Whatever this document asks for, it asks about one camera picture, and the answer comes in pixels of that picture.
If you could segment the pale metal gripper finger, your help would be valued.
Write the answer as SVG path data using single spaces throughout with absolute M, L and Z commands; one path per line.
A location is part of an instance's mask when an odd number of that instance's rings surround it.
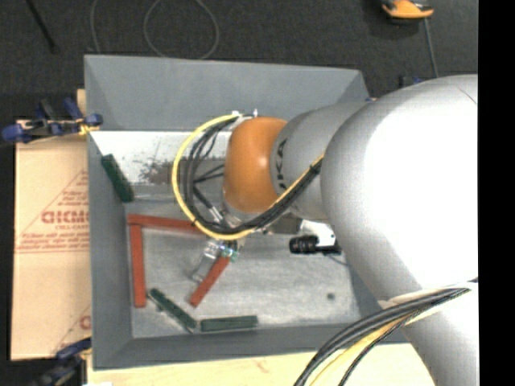
M 212 253 L 204 250 L 199 260 L 196 262 L 190 277 L 191 278 L 205 278 L 212 267 Z
M 201 283 L 218 260 L 218 254 L 204 253 L 196 267 L 196 281 Z

